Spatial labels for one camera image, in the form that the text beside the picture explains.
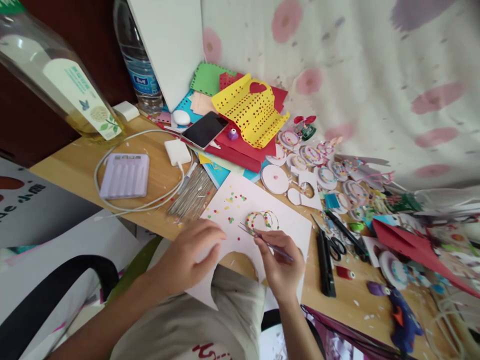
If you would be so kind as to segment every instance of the wooden desk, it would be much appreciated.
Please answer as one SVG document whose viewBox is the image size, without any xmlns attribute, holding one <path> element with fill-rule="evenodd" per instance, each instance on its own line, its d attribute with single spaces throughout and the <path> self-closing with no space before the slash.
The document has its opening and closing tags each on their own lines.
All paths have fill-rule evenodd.
<svg viewBox="0 0 480 360">
<path fill-rule="evenodd" d="M 138 117 L 126 125 L 126 130 L 130 135 L 149 129 L 158 129 L 158 127 L 143 117 Z M 112 203 L 120 207 L 135 208 L 161 197 L 162 194 L 167 193 L 178 183 L 181 178 L 180 170 L 171 166 L 163 146 L 164 141 L 172 138 L 171 135 L 166 133 L 151 132 L 127 140 L 115 150 L 118 153 L 147 153 L 150 156 L 150 172 L 146 198 L 115 200 Z M 32 173 L 105 208 L 107 206 L 101 201 L 95 189 L 93 175 L 97 163 L 106 152 L 106 149 L 80 138 L 36 164 L 30 170 Z M 188 164 L 184 165 L 185 172 L 188 167 Z M 99 172 L 100 179 L 103 177 L 103 173 L 104 167 Z M 307 207 L 294 206 L 283 195 L 274 196 L 305 216 L 312 224 L 313 220 L 310 214 L 318 215 L 319 213 L 317 210 Z M 206 204 L 210 201 L 210 198 L 205 199 Z M 156 234 L 173 240 L 180 232 L 181 226 L 176 223 L 174 218 L 166 216 L 168 207 L 164 205 L 157 212 L 132 212 L 124 217 Z M 335 275 L 337 298 L 324 296 L 320 291 L 320 267 L 315 235 L 315 232 L 312 231 L 302 303 L 340 323 L 393 346 L 390 340 L 390 334 L 393 332 L 393 321 L 390 315 L 392 311 L 391 303 L 386 297 L 371 295 L 366 286 L 366 281 L 385 283 L 380 271 L 369 263 L 363 263 L 355 259 L 350 254 L 344 256 L 341 265 L 354 271 L 356 279 L 349 281 Z M 230 253 L 220 263 L 241 274 L 255 278 L 253 266 L 243 254 Z M 437 314 L 431 296 L 425 288 L 418 288 L 414 285 L 411 285 L 402 293 L 425 329 L 425 326 L 428 326 L 431 319 Z M 425 302 L 424 306 L 420 305 L 421 301 Z M 445 355 L 448 357 L 453 356 L 454 354 L 449 352 L 449 347 L 440 330 L 436 326 L 429 330 L 432 331 L 436 346 L 440 351 L 445 351 Z M 413 355 L 418 359 L 436 358 L 427 345 L 425 336 L 416 337 Z"/>
</svg>

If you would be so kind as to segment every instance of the smartphone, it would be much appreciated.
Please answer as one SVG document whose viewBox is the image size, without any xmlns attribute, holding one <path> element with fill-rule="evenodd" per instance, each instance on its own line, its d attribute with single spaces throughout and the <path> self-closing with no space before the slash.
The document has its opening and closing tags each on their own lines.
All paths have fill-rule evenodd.
<svg viewBox="0 0 480 360">
<path fill-rule="evenodd" d="M 205 150 L 215 138 L 227 127 L 228 120 L 220 115 L 210 111 L 196 123 L 187 128 L 181 137 L 195 145 L 197 148 Z"/>
</svg>

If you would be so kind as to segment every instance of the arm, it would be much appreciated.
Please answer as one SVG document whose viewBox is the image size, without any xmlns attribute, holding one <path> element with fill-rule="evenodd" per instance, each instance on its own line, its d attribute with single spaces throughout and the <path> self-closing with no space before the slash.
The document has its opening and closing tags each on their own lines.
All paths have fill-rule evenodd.
<svg viewBox="0 0 480 360">
<path fill-rule="evenodd" d="M 297 299 L 297 287 L 305 272 L 305 261 L 301 251 L 292 238 L 283 231 L 257 230 L 257 232 L 262 234 L 266 242 L 283 248 L 293 258 L 293 262 L 290 262 L 278 253 L 272 254 L 262 239 L 255 238 L 263 258 L 268 285 L 278 302 L 288 358 L 322 359 L 322 353 Z"/>
<path fill-rule="evenodd" d="M 219 241 L 226 238 L 212 221 L 192 223 L 178 235 L 154 267 L 69 337 L 49 360 L 105 359 L 122 335 L 149 309 L 168 296 L 198 284 L 217 263 Z M 202 250 L 212 245 L 209 255 L 196 263 Z"/>
</svg>

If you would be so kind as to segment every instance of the hand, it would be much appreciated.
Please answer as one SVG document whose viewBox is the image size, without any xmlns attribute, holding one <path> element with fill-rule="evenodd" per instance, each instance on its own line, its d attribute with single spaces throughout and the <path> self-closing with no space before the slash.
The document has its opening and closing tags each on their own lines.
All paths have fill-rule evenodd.
<svg viewBox="0 0 480 360">
<path fill-rule="evenodd" d="M 158 263 L 145 273 L 150 278 L 149 287 L 161 292 L 154 295 L 155 301 L 198 284 L 217 264 L 219 241 L 226 239 L 227 235 L 220 226 L 206 219 L 192 222 L 178 234 Z M 202 252 L 210 247 L 210 253 L 197 263 Z"/>
<path fill-rule="evenodd" d="M 263 258 L 268 285 L 273 295 L 275 295 L 278 304 L 298 303 L 297 288 L 302 274 L 305 272 L 305 261 L 302 252 L 295 245 L 292 238 L 283 231 L 255 231 L 260 233 L 267 243 L 281 248 L 293 258 L 293 261 L 290 261 L 277 252 L 272 254 L 265 241 L 259 237 L 256 237 L 254 240 Z"/>
</svg>

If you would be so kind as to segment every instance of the fabric with pink spots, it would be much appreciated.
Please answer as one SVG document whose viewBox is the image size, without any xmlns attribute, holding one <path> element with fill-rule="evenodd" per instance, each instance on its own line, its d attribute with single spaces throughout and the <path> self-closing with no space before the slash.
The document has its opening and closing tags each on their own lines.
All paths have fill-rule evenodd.
<svg viewBox="0 0 480 360">
<path fill-rule="evenodd" d="M 389 161 L 408 190 L 480 179 L 474 1 L 202 0 L 205 58 L 288 91 L 288 127 Z"/>
</svg>

